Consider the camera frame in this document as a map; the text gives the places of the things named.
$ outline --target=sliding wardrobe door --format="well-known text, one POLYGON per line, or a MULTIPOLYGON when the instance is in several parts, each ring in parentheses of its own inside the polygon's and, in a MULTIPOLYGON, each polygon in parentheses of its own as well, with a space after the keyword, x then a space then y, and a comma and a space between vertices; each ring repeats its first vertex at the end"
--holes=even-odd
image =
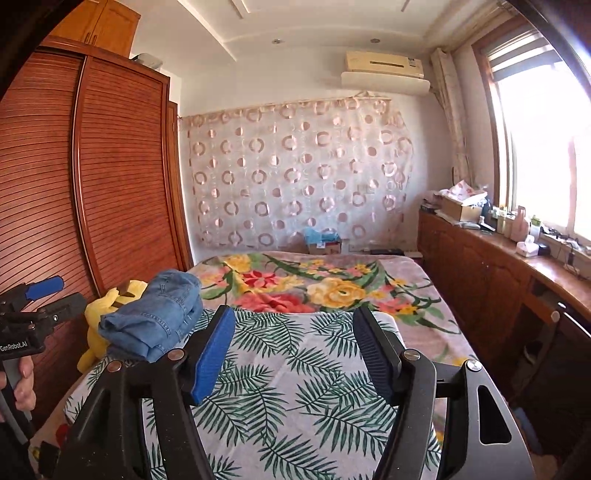
MULTIPOLYGON (((70 140, 82 63, 34 53, 0 102, 0 291, 54 275, 66 283, 27 310, 76 291, 95 298, 71 196, 70 140)), ((42 399, 35 418, 46 418, 79 375, 85 331, 82 319, 59 325, 46 351, 34 357, 42 399)))
POLYGON ((165 168, 168 86, 154 75, 88 57, 82 76, 75 195, 102 292, 181 265, 165 168))

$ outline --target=blue denim garment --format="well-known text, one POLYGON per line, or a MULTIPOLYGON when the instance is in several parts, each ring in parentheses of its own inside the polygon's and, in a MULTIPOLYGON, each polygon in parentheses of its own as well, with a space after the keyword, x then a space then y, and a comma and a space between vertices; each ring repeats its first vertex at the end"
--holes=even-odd
POLYGON ((100 318, 99 334, 119 359, 155 362, 173 348, 203 313, 201 283, 179 270, 160 272, 143 295, 100 318))

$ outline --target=wooden window frame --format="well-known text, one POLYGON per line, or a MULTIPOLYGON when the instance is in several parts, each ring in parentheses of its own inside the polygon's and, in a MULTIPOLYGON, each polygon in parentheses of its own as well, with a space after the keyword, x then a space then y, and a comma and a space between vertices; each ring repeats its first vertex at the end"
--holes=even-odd
POLYGON ((493 168, 495 173, 493 203, 501 207, 506 206, 507 208, 511 207, 509 201, 513 191, 511 139, 508 137, 504 122, 502 121, 503 113, 499 89, 493 80, 491 64, 485 53, 485 48, 527 22, 520 15, 513 17, 472 44, 472 50, 476 57, 478 69, 480 70, 486 95, 486 104, 488 105, 488 113, 491 120, 493 168))

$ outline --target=curtain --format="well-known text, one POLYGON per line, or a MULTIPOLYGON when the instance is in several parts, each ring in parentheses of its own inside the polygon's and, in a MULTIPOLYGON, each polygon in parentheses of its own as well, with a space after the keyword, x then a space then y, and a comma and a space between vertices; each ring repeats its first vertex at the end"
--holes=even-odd
POLYGON ((413 144, 390 99, 343 98, 183 118, 200 240, 301 249, 303 231, 392 245, 413 144))
POLYGON ((447 118, 447 126, 452 136, 453 146, 453 183, 460 180, 474 186, 472 169, 466 150, 466 112, 462 100, 462 91, 457 77, 452 55, 438 48, 431 55, 435 72, 438 98, 447 118))

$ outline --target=air conditioner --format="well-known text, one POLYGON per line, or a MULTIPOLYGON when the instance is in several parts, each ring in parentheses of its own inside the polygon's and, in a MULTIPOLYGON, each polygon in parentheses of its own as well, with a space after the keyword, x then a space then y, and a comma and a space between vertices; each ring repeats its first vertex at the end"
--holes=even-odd
POLYGON ((348 51, 346 67, 343 88, 426 95, 431 86, 424 79, 422 62, 403 55, 348 51))

